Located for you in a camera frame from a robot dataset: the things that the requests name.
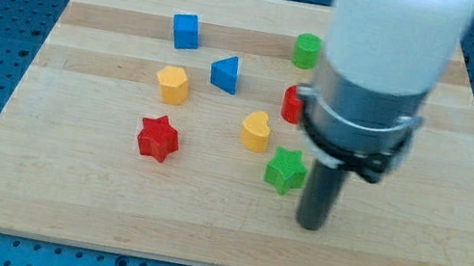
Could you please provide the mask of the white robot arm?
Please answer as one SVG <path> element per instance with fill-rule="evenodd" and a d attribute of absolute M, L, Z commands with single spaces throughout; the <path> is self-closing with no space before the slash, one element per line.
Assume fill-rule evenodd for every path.
<path fill-rule="evenodd" d="M 298 86 L 315 156 L 296 220 L 317 230 L 353 172 L 398 169 L 423 123 L 419 107 L 474 18 L 474 0 L 332 0 L 315 76 Z"/>

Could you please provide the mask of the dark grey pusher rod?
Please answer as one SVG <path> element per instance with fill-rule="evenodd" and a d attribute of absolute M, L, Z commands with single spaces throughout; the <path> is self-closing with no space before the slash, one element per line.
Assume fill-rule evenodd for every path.
<path fill-rule="evenodd" d="M 347 177 L 347 171 L 332 169 L 320 161 L 314 161 L 296 210 L 298 224 L 314 231 L 321 228 Z"/>

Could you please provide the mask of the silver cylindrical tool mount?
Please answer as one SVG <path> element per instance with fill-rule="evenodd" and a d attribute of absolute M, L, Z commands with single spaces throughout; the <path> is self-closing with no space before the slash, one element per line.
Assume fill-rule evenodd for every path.
<path fill-rule="evenodd" d="M 417 114 L 427 96 L 371 91 L 351 82 L 320 56 L 309 84 L 298 86 L 299 127 L 317 161 L 331 170 L 353 172 L 368 183 L 398 168 L 407 155 Z"/>

